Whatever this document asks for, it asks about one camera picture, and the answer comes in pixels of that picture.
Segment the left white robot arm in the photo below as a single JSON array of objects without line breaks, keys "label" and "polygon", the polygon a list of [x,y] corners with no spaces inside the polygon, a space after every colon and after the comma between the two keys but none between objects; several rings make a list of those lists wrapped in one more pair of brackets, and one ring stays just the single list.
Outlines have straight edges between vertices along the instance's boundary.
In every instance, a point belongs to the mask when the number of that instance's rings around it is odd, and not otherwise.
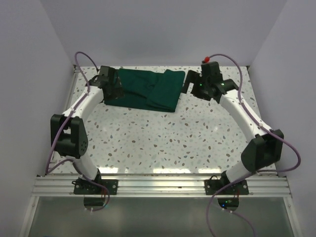
[{"label": "left white robot arm", "polygon": [[102,190],[103,182],[99,169],[87,154],[88,137],[84,123],[98,104],[122,98],[124,92],[118,70],[108,66],[101,66],[86,86],[87,90],[70,108],[51,117],[51,149],[68,157],[85,188],[97,194]]}]

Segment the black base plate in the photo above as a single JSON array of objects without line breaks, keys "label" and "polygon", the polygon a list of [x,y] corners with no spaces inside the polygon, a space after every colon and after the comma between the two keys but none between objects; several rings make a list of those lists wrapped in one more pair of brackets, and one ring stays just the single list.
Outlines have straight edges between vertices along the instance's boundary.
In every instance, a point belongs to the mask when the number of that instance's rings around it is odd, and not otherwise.
[{"label": "black base plate", "polygon": [[116,195],[119,187],[119,181],[116,179],[101,179],[98,183],[92,184],[87,180],[78,178],[72,181],[74,185],[73,193],[75,195]]},{"label": "black base plate", "polygon": [[224,185],[220,179],[204,180],[206,195],[248,195],[249,189],[246,180]]}]

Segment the dark green surgical cloth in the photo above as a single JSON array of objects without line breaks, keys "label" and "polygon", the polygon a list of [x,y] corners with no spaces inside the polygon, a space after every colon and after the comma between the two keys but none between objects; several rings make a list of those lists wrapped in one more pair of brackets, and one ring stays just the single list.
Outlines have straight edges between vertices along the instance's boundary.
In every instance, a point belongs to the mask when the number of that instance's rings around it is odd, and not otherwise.
[{"label": "dark green surgical cloth", "polygon": [[176,111],[185,72],[118,69],[124,96],[106,101],[109,106],[173,113]]}]

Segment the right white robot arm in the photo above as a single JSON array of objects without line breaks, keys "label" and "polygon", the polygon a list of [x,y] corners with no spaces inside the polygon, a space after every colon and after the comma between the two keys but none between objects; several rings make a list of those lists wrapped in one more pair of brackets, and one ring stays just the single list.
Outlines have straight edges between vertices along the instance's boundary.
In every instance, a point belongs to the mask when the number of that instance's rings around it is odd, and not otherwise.
[{"label": "right white robot arm", "polygon": [[232,79],[223,79],[217,62],[203,63],[200,73],[189,70],[182,93],[187,93],[191,83],[191,94],[206,101],[215,100],[221,105],[235,120],[247,141],[236,165],[224,171],[219,179],[205,180],[206,194],[232,195],[237,191],[248,194],[242,190],[246,185],[243,179],[280,160],[284,134],[260,120],[240,95],[236,83]]}]

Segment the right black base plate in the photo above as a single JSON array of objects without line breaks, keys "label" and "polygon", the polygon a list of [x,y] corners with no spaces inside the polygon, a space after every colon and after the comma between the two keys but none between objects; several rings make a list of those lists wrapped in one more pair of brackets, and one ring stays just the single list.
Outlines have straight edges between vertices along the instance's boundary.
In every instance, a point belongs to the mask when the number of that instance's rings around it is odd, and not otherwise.
[{"label": "right black base plate", "polygon": [[224,185],[220,179],[204,180],[206,195],[248,195],[249,189],[246,180]]}]

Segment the aluminium left side rail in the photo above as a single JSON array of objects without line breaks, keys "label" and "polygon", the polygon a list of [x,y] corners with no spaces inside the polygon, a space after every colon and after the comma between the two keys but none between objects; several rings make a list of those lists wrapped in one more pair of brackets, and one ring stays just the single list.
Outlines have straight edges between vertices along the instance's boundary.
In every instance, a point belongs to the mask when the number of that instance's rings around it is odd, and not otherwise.
[{"label": "aluminium left side rail", "polygon": [[[76,84],[76,80],[78,77],[78,73],[79,73],[79,68],[78,66],[74,65],[74,71],[73,71],[73,75],[72,75],[72,79],[70,82],[70,87],[67,90],[67,97],[66,97],[66,102],[64,103],[64,111],[67,110],[71,105],[71,99],[73,96],[73,90],[74,90],[74,86]],[[49,168],[51,160],[53,158],[54,152],[55,152],[55,148],[57,146],[57,142],[59,137],[61,136],[64,127],[66,126],[67,122],[69,121],[71,115],[66,116],[66,118],[62,118],[61,120],[58,120],[56,123],[54,123],[53,125],[51,125],[51,147],[49,150],[49,155],[48,155],[48,160],[46,162],[46,166],[45,166],[45,175],[49,174],[50,172],[52,172],[55,168],[57,168],[59,165],[63,164],[64,161],[61,161],[60,163],[58,163],[57,165],[55,165],[53,168]]]}]

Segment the aluminium rail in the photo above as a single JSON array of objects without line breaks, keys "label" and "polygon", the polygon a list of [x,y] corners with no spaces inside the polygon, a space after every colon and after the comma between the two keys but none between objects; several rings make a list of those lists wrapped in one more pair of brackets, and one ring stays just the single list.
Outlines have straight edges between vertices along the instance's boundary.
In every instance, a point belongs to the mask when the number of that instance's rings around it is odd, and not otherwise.
[{"label": "aluminium rail", "polygon": [[[110,175],[105,180],[118,182],[117,198],[203,198],[206,196],[205,180],[202,175]],[[73,197],[76,179],[73,175],[48,175],[35,180],[34,197]],[[284,198],[291,196],[286,178],[275,175],[252,176],[242,183],[237,191],[240,197]]]},{"label": "aluminium rail", "polygon": [[[73,96],[73,90],[74,90],[74,86],[76,84],[76,80],[78,77],[78,73],[79,73],[79,68],[78,66],[74,65],[74,71],[73,71],[73,75],[72,75],[72,79],[70,82],[70,87],[67,90],[67,97],[66,97],[66,102],[64,103],[64,111],[67,110],[71,105],[71,99]],[[64,127],[66,126],[67,122],[69,121],[71,115],[66,116],[66,118],[62,118],[61,120],[58,120],[56,123],[54,123],[53,125],[51,125],[51,147],[49,150],[49,155],[48,155],[48,160],[46,162],[46,166],[45,166],[45,175],[49,174],[50,172],[52,172],[55,168],[57,168],[59,165],[63,164],[64,161],[61,161],[60,163],[58,163],[57,165],[55,165],[53,168],[49,168],[51,160],[53,158],[54,152],[55,152],[55,148],[57,146],[57,142],[59,137],[61,136]]]}]

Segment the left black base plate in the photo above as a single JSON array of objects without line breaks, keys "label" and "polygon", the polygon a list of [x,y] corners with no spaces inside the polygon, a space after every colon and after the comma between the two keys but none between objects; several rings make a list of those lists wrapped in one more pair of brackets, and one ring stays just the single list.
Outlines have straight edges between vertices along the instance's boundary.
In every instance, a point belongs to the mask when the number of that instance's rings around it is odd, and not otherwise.
[{"label": "left black base plate", "polygon": [[74,185],[73,193],[75,195],[116,195],[119,187],[119,181],[116,179],[101,179],[98,183],[92,184],[87,180],[78,178],[72,181]]}]

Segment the aluminium front rail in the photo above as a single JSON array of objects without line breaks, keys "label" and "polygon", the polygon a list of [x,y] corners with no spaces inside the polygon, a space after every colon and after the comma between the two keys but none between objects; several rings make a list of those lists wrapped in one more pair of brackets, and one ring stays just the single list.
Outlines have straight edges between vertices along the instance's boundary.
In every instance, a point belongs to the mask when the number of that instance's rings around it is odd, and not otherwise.
[{"label": "aluminium front rail", "polygon": [[[118,182],[117,198],[203,198],[206,196],[205,180],[202,175],[110,175],[105,180]],[[76,179],[73,175],[48,175],[35,180],[34,197],[73,197]],[[284,198],[291,196],[286,178],[275,175],[252,176],[242,183],[237,191],[240,197]]]}]

